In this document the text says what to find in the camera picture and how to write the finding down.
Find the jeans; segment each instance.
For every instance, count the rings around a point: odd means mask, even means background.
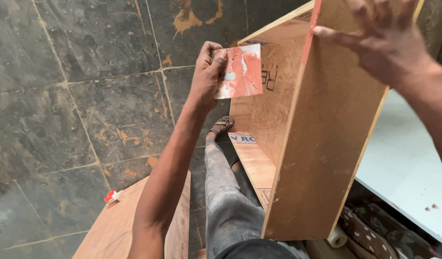
[[[215,259],[236,243],[261,238],[265,212],[245,171],[236,179],[223,151],[212,140],[205,145],[205,166],[207,259]],[[278,243],[298,259],[309,258],[300,241]]]

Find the plywood cabinet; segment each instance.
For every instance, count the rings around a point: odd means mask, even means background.
[[[263,238],[330,236],[389,90],[316,25],[358,30],[344,1],[315,0],[238,43],[262,45],[263,94],[232,99],[229,136],[266,210]]]

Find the white laminate board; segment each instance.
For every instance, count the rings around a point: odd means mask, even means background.
[[[426,128],[394,90],[355,178],[442,242],[442,162]]]

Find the hand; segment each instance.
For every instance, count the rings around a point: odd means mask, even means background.
[[[417,0],[402,0],[396,16],[392,14],[389,0],[373,0],[372,14],[365,0],[345,2],[361,31],[348,34],[316,26],[312,32],[317,37],[349,48],[359,56],[361,68],[397,90],[436,68],[413,23]]]
[[[217,58],[211,60],[210,53],[216,49],[223,49],[223,47],[210,41],[206,41],[202,46],[195,63],[191,91],[186,101],[206,108],[207,111],[211,111],[218,104],[218,100],[214,100],[213,97],[218,88],[218,74],[224,69],[227,62],[226,51],[221,51]]]

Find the leg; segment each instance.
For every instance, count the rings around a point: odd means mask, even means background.
[[[234,173],[223,151],[214,141],[216,137],[214,132],[210,132],[205,144],[207,259],[214,259],[236,243],[261,238],[265,216],[261,207],[256,207],[240,193]]]

